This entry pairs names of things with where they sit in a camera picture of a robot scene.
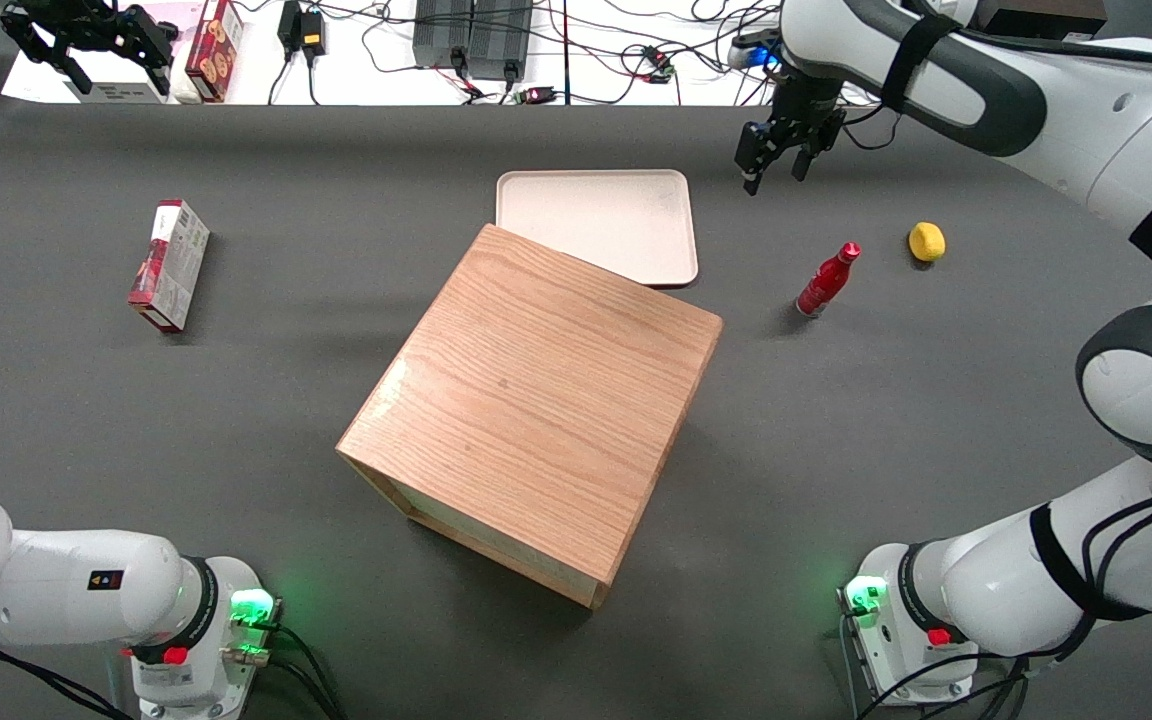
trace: red box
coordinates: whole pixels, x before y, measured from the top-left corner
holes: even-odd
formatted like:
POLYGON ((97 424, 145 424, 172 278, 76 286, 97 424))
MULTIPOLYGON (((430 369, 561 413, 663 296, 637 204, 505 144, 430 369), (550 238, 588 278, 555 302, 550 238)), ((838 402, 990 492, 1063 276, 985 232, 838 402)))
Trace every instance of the red box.
POLYGON ((198 88, 203 101, 225 101, 242 40, 243 23, 234 5, 229 0, 207 0, 184 65, 184 74, 198 88))
POLYGON ((165 333, 184 328, 211 232, 185 200, 159 202, 150 251, 137 270, 127 304, 165 333))

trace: gray table surface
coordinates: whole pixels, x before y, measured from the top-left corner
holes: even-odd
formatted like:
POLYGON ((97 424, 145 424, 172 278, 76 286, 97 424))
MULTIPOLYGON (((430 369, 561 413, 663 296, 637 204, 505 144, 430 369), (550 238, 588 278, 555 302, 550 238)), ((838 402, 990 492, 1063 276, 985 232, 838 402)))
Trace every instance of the gray table surface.
MULTIPOLYGON (((841 142, 804 184, 785 161, 750 199, 732 151, 755 114, 0 99, 0 503, 18 528, 141 530, 250 562, 355 719, 844 719, 833 588, 865 552, 964 532, 1129 455, 1083 410, 1073 364, 1152 296, 1152 266, 914 122, 884 151, 841 142), (685 173, 702 272, 675 295, 726 331, 590 615, 408 523, 333 446, 492 220, 500 173, 624 167, 685 173), (189 332, 160 338, 124 298, 175 196, 215 241, 189 332), (948 237, 927 272, 902 245, 922 219, 948 237), (787 324, 849 240, 865 250, 849 287, 787 324)), ((23 655, 106 687, 108 647, 23 655)), ((1152 717, 1152 616, 1094 635, 1029 703, 1033 719, 1152 717)), ((0 667, 0 717, 86 714, 0 667)), ((268 674, 247 717, 313 715, 268 674)))

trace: beige tray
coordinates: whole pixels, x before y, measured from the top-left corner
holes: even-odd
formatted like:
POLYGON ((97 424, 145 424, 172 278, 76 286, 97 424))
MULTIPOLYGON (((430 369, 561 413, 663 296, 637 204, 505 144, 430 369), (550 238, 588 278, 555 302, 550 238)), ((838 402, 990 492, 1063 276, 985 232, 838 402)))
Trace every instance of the beige tray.
POLYGON ((506 173, 495 223, 646 286, 685 286, 699 273, 691 197, 677 170, 506 173))

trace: yellow object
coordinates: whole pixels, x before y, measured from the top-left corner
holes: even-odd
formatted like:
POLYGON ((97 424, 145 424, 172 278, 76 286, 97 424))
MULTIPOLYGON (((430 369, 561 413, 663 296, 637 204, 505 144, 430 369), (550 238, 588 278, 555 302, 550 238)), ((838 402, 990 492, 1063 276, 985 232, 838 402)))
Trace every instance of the yellow object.
POLYGON ((924 263, 940 260, 945 255, 945 234, 933 223, 917 223, 909 232, 909 251, 924 263))

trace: cardboard box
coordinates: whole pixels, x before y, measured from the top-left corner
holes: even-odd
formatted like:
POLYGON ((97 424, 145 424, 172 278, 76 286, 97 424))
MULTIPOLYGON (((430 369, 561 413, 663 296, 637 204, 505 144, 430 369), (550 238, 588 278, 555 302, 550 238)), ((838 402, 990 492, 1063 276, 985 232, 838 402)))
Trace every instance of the cardboard box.
POLYGON ((488 225, 338 452, 408 518, 593 609, 721 328, 488 225))
POLYGON ((150 251, 137 270, 127 304, 165 333, 184 328, 211 233, 185 200, 159 202, 150 251))
POLYGON ((184 73, 205 103, 223 103, 238 62, 243 24, 229 0, 207 0, 184 73))

